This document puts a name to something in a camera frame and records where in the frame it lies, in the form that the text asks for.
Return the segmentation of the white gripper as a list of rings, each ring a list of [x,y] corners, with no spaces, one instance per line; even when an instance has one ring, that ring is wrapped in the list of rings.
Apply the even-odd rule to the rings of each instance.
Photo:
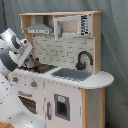
[[[32,45],[27,39],[20,41],[20,48],[17,50],[18,66],[21,66],[27,56],[31,53]]]

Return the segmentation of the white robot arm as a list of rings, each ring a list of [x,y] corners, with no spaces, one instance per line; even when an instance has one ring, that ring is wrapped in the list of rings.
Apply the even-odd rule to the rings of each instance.
[[[40,115],[31,113],[23,105],[6,79],[10,72],[23,64],[31,49],[31,43],[19,39],[10,28],[0,34],[0,122],[14,128],[47,128]]]

